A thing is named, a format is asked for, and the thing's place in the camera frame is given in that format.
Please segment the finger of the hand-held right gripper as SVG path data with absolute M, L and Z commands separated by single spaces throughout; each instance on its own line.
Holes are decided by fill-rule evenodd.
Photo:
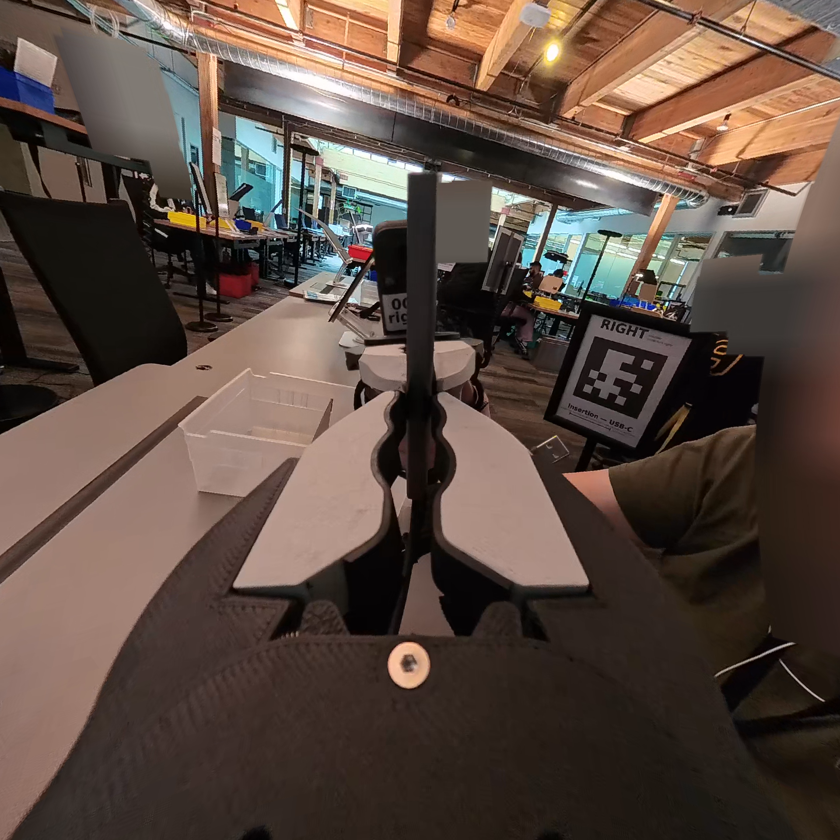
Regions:
M 369 345 L 360 356 L 360 378 L 378 392 L 406 392 L 404 345 Z
M 475 372 L 476 350 L 471 344 L 434 344 L 433 394 L 459 389 Z

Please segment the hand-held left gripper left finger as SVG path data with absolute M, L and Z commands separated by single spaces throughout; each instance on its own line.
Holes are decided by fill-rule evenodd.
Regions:
M 243 608 L 275 613 L 267 634 L 294 634 L 306 609 L 336 619 L 333 634 L 393 630 L 400 399 L 386 392 L 352 412 L 233 509 L 233 593 Z

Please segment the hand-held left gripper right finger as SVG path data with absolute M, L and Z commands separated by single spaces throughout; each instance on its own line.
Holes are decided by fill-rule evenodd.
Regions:
M 454 632 L 494 602 L 584 595 L 589 580 L 529 451 L 444 393 L 435 414 L 440 487 L 432 499 L 432 576 Z

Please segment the grey usb hub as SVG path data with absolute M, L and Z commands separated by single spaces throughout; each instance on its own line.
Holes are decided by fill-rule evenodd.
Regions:
M 429 495 L 428 473 L 434 464 L 432 407 L 435 385 L 436 328 L 436 209 L 438 174 L 408 178 L 406 218 L 406 489 L 412 502 L 404 552 L 402 587 L 389 627 L 395 634 L 402 622 L 413 566 L 420 556 Z

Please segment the clear plastic bin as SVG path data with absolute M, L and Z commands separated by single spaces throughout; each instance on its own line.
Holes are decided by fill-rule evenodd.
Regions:
M 179 424 L 196 489 L 247 496 L 353 406 L 353 386 L 243 370 Z

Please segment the person's right forearm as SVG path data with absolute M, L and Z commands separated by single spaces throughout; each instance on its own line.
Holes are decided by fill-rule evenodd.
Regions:
M 626 519 L 616 499 L 609 469 L 567 472 L 563 477 L 601 512 L 615 532 L 642 551 L 656 553 L 655 549 L 638 536 Z

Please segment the tablet on folding stand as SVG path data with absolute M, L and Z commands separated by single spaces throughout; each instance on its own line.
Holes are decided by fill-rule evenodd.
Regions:
M 380 290 L 370 278 L 374 259 L 368 258 L 352 278 L 347 290 L 330 309 L 328 321 L 342 324 L 358 341 L 384 338 Z

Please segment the grey monitor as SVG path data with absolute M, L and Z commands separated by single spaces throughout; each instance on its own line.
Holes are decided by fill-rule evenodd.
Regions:
M 523 236 L 507 226 L 499 226 L 491 249 L 481 291 L 504 295 L 508 291 L 511 274 L 518 263 Z

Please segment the framed marker sign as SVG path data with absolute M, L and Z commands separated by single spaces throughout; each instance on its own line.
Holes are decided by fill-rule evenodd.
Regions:
M 544 418 L 637 455 L 707 378 L 715 341 L 688 324 L 586 302 Z

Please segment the black office chair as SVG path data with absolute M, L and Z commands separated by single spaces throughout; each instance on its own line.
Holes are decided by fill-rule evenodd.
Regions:
M 94 385 L 188 354 L 186 333 L 126 202 L 76 203 L 2 191 L 15 243 Z

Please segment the blue storage crate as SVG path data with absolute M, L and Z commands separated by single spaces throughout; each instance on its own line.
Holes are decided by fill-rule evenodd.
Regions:
M 20 102 L 39 111 L 56 113 L 51 87 L 3 66 L 0 69 L 0 77 L 2 99 Z

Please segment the silver ceiling duct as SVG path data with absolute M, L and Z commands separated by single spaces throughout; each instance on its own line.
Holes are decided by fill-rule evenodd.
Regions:
M 168 46 L 231 62 L 236 69 L 227 75 L 229 96 L 263 109 L 632 213 L 649 214 L 660 194 L 676 196 L 690 208 L 709 199 L 703 189 L 607 164 L 470 115 L 452 114 L 435 102 L 354 84 L 198 34 L 157 2 L 119 5 Z

